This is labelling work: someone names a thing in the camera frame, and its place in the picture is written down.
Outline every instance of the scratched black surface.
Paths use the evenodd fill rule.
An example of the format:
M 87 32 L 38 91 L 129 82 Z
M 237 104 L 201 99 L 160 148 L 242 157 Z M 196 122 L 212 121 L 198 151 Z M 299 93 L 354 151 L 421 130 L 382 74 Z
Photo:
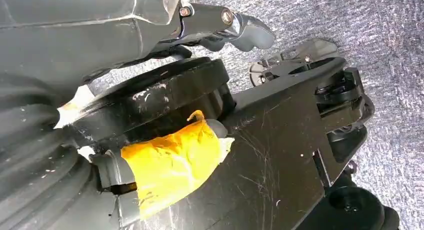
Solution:
M 367 123 L 368 139 L 356 155 L 354 180 L 400 213 L 402 230 L 424 229 L 424 0 L 198 1 L 258 17 L 277 35 L 270 50 L 194 49 L 197 56 L 223 59 L 233 93 L 252 87 L 246 69 L 261 56 L 314 37 L 338 45 L 350 65 L 359 68 L 376 107 Z M 94 84 L 109 88 L 170 61 L 113 70 Z
M 275 94 L 266 106 L 252 106 L 248 114 L 226 119 L 223 124 L 236 140 L 225 161 L 194 193 L 145 219 L 142 229 L 296 226 L 324 194 L 312 153 L 318 148 L 331 152 L 326 135 L 310 127 L 319 125 L 321 117 L 315 110 L 314 90 L 308 89 L 299 95 Z M 280 117 L 284 115 L 292 116 L 291 121 Z

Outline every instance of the bolt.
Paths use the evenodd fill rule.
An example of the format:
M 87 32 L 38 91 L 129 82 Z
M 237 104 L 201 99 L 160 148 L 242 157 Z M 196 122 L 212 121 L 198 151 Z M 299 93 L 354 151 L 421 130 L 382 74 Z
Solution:
M 357 170 L 358 170 L 357 163 L 353 160 L 350 160 L 349 163 L 347 164 L 345 171 L 349 174 L 355 174 L 357 173 Z
M 225 9 L 224 11 L 222 11 L 221 17 L 222 17 L 222 21 L 225 24 L 227 25 L 233 24 L 233 13 L 231 13 L 230 10 Z
M 264 76 L 260 76 L 260 81 L 264 84 L 267 81 L 267 79 Z
M 189 8 L 188 6 L 181 7 L 181 8 L 179 9 L 179 15 L 180 15 L 181 17 L 188 17 L 188 16 L 190 16 L 191 14 L 192 14 L 192 11 L 190 10 L 190 8 Z

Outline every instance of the black metal bracket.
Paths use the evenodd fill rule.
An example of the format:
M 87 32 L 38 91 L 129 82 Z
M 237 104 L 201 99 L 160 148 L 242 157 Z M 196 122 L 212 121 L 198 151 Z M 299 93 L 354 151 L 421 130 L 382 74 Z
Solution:
M 364 217 L 370 210 L 362 209 L 373 206 L 381 210 L 373 220 L 344 229 L 395 229 L 383 228 L 386 208 L 371 193 L 352 181 L 338 181 L 340 176 L 350 176 L 345 169 L 367 136 L 363 123 L 374 112 L 358 70 L 345 65 L 340 57 L 298 62 L 295 68 L 275 64 L 267 70 L 271 80 L 231 95 L 221 62 L 186 59 L 99 96 L 68 131 L 74 133 L 77 146 L 92 145 L 102 154 L 105 150 L 118 153 L 123 145 L 182 128 L 187 113 L 196 109 L 227 128 L 236 140 L 224 162 L 197 191 L 143 220 L 149 224 L 193 230 L 227 229 L 228 225 L 237 229 L 320 229 L 315 220 L 308 219 L 317 214 L 329 218 L 324 211 L 316 213 L 321 206 L 333 208 L 346 219 Z M 119 161 L 109 161 L 112 168 L 105 168 L 104 164 L 111 164 L 108 161 L 93 162 L 99 164 L 100 179 L 113 167 L 125 167 Z M 132 178 L 126 177 L 120 179 L 128 182 L 109 183 L 127 188 Z M 121 197 L 134 193 L 134 187 Z M 353 201 L 352 195 L 366 204 L 345 203 L 346 199 Z M 125 208 L 120 206 L 116 214 L 125 212 L 126 218 L 135 218 L 137 213 Z M 178 220 L 170 222 L 169 211 L 177 212 Z

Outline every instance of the gray carpet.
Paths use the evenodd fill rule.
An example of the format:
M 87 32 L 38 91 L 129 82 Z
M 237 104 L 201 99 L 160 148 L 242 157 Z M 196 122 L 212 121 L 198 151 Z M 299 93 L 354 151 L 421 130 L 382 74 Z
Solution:
M 247 68 L 261 56 L 311 38 L 339 46 L 359 68 L 376 107 L 367 123 L 368 139 L 355 157 L 354 180 L 399 212 L 402 230 L 424 230 L 424 0 L 198 1 L 258 17 L 277 35 L 270 50 L 193 49 L 197 56 L 223 59 L 233 93 L 251 87 Z M 108 88 L 163 63 L 112 71 L 93 85 Z

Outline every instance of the yellow tape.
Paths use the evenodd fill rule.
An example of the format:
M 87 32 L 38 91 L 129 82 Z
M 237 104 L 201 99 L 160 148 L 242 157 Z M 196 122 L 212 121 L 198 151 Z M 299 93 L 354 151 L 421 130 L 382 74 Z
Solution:
M 219 139 L 200 110 L 176 133 L 124 147 L 122 157 L 137 184 L 140 217 L 145 219 L 199 188 L 230 151 L 233 138 Z

